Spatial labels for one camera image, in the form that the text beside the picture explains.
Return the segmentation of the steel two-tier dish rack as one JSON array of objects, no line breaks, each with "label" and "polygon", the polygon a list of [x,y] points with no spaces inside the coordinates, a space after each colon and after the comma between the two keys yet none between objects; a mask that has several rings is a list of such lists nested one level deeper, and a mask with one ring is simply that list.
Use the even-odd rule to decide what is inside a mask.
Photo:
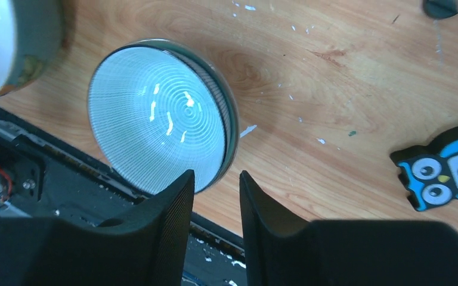
[{"label": "steel two-tier dish rack", "polygon": [[455,0],[423,0],[423,12],[432,19],[442,20],[458,14]]}]

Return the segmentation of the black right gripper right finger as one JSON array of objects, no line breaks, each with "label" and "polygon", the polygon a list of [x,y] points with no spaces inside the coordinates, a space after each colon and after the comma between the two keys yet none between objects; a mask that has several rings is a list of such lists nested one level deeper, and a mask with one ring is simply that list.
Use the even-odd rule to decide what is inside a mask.
[{"label": "black right gripper right finger", "polygon": [[458,285],[458,232],[430,220],[312,220],[239,179],[249,285]]}]

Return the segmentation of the small celadon cup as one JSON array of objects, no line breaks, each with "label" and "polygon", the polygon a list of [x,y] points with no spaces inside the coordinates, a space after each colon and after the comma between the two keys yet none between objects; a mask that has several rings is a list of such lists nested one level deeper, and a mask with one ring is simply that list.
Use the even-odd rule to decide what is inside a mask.
[{"label": "small celadon cup", "polygon": [[112,169],[156,195],[186,170],[195,192],[221,180],[240,138],[237,104],[213,64],[180,43],[145,39],[110,53],[88,88],[96,142]]}]

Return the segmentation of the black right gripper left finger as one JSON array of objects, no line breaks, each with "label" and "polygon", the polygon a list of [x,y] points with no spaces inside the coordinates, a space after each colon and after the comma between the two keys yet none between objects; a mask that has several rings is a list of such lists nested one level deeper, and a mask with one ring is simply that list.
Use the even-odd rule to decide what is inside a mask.
[{"label": "black right gripper left finger", "polygon": [[96,227],[0,218],[0,285],[180,285],[195,176]]}]

